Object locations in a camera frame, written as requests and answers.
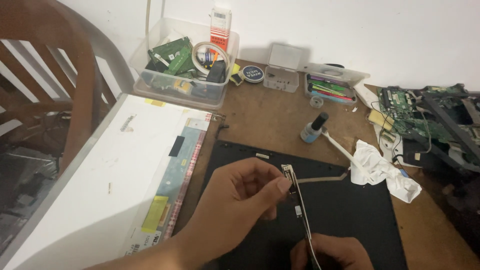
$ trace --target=wooden chair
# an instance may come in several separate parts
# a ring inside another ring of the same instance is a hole
[[[102,111],[111,108],[116,99],[100,73],[87,35],[64,6],[55,0],[0,0],[0,6],[0,39],[30,42],[70,96],[66,101],[52,99],[0,42],[0,61],[39,100],[32,102],[15,87],[0,86],[0,106],[6,110],[0,114],[0,124],[12,119],[23,124],[4,136],[35,130],[48,112],[71,111],[60,165],[63,172],[99,125]],[[59,49],[65,51],[77,71],[73,80],[68,77],[72,72],[67,72],[65,59],[58,58]]]

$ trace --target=circuit board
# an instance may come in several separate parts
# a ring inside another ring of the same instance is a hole
[[[402,89],[397,86],[378,87],[377,95],[380,103],[380,111],[395,120],[392,132],[407,135],[408,130],[413,129],[420,135],[428,138],[426,122],[417,110],[417,101],[413,96],[413,90],[414,89]],[[451,87],[427,86],[423,88],[422,91],[428,93],[460,93],[463,91],[463,86],[459,84]],[[452,116],[452,114],[456,115],[457,111],[465,111],[465,106],[460,98],[444,97],[435,98],[435,100],[440,107],[450,112],[450,116]],[[432,139],[438,139],[439,142],[442,143],[455,141],[443,125],[437,122],[432,115],[425,113],[425,116]],[[469,133],[475,144],[480,145],[480,130],[477,127],[473,127],[472,123],[468,120],[458,124],[461,129]]]

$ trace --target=clear plastic container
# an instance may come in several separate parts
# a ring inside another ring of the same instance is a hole
[[[272,43],[264,86],[294,93],[299,87],[298,66],[303,49],[288,44]]]
[[[144,38],[140,46],[130,57],[129,64],[133,67],[140,78],[134,85],[133,91],[137,95],[148,96],[151,98],[172,102],[180,105],[187,105],[207,110],[217,110],[222,107],[227,83],[233,69],[233,63],[238,54],[240,36],[230,31],[227,53],[231,65],[226,71],[226,79],[223,83],[210,83],[196,79],[181,78],[174,75],[168,75],[160,72],[145,69],[150,61],[147,51],[160,46],[162,41],[173,31],[188,37],[193,45],[203,41],[210,41],[210,26],[199,25],[186,21],[162,18],[150,30],[148,37]],[[192,85],[191,92],[205,92],[202,97],[187,95],[182,91],[175,89],[189,83]]]
[[[346,100],[342,98],[324,95],[318,92],[310,92],[308,91],[308,82],[307,82],[308,74],[320,76],[327,79],[346,82],[352,88],[355,88],[355,85],[357,85],[363,79],[370,78],[370,74],[368,73],[363,73],[363,72],[358,72],[354,70],[349,70],[349,69],[344,69],[344,68],[339,68],[339,67],[334,67],[329,65],[323,65],[323,64],[313,64],[313,63],[308,64],[308,68],[305,69],[305,84],[304,84],[305,96],[308,98],[312,98],[313,96],[320,96],[323,99],[328,99],[334,102],[338,102],[338,103],[342,103],[350,106],[357,103],[358,101],[357,93],[354,90],[347,89],[345,92],[347,96],[354,98],[354,100]]]

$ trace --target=roll of tape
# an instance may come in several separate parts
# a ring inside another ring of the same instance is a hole
[[[208,69],[204,68],[197,60],[197,51],[200,47],[206,47],[208,49],[214,49],[215,51],[217,51],[218,54],[220,54],[222,56],[223,60],[225,61],[226,70],[228,70],[228,67],[230,66],[230,62],[229,62],[229,59],[228,59],[228,54],[215,43],[200,42],[200,43],[197,43],[197,45],[195,45],[195,47],[193,47],[193,49],[192,49],[192,62],[193,62],[193,65],[201,73],[208,74],[210,71]]]

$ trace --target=black tape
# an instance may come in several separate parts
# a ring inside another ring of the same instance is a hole
[[[170,150],[170,154],[168,154],[169,157],[176,157],[179,155],[180,148],[183,145],[184,140],[185,140],[185,137],[177,136],[177,139],[175,140],[175,143],[172,146],[172,150]]]

